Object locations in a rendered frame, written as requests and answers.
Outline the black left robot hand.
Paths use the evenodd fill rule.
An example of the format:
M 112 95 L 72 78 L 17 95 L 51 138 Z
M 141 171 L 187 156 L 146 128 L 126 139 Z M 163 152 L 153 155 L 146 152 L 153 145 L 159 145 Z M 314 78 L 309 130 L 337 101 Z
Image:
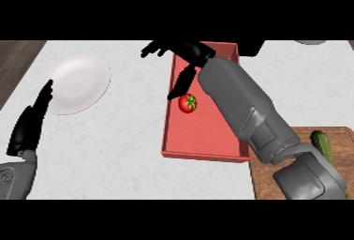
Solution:
M 17 156 L 19 151 L 35 150 L 42 120 L 48 109 L 48 103 L 53 99 L 53 81 L 44 84 L 33 105 L 28 106 L 19 115 L 14 127 L 10 133 L 10 141 L 5 154 L 11 157 Z

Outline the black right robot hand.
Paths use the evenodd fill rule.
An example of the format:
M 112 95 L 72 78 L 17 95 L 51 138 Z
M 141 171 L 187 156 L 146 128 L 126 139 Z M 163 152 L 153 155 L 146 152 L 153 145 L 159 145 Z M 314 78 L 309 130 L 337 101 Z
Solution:
M 194 68 L 200 68 L 215 56 L 215 50 L 196 40 L 153 40 L 141 49 L 141 57 L 150 53 L 162 56 L 166 51 L 172 51 L 187 61 L 187 66 L 178 74 L 177 82 L 166 95 L 172 100 L 188 92 L 190 84 L 196 75 Z

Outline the red tomato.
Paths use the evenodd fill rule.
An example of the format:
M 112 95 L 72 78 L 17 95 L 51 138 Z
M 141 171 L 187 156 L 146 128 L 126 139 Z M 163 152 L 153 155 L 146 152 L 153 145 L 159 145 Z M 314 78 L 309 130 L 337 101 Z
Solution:
M 182 113 L 191 113 L 196 110 L 196 97 L 191 94 L 178 97 L 178 108 Z

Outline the red cardboard box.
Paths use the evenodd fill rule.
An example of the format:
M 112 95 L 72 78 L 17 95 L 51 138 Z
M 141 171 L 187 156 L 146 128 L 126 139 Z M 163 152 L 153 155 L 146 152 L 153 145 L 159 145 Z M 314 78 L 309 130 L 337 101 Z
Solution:
M 196 98 L 196 110 L 184 113 L 178 99 L 165 106 L 162 156 L 241 163 L 252 158 L 250 146 L 239 141 L 197 79 L 187 90 Z

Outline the brown wooden cutting board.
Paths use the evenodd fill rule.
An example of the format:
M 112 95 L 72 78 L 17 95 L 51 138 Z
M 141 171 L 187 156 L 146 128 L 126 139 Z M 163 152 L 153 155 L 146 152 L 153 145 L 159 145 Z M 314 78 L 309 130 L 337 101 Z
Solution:
M 309 143 L 309 134 L 320 130 L 328 138 L 333 166 L 346 183 L 348 197 L 354 200 L 354 131 L 349 127 L 293 127 L 299 141 Z M 262 164 L 252 154 L 250 174 L 253 183 L 253 197 L 258 200 L 283 200 L 284 196 L 272 178 L 274 172 L 292 164 L 292 158 L 277 165 Z

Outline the white plate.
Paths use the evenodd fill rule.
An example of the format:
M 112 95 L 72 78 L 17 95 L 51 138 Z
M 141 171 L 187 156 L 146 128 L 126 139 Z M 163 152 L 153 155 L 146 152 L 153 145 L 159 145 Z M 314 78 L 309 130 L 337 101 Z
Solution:
M 62 59 L 44 76 L 44 81 L 53 80 L 48 113 L 69 115 L 90 108 L 107 90 L 110 76 L 110 66 L 101 57 L 76 54 Z

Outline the green cucumber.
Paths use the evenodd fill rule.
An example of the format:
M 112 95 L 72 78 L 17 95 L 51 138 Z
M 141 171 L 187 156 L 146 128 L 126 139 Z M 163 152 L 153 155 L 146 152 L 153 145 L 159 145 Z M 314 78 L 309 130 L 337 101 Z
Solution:
M 323 157 L 326 158 L 328 164 L 333 164 L 328 138 L 320 130 L 314 130 L 311 132 L 309 141 L 312 146 L 320 151 Z

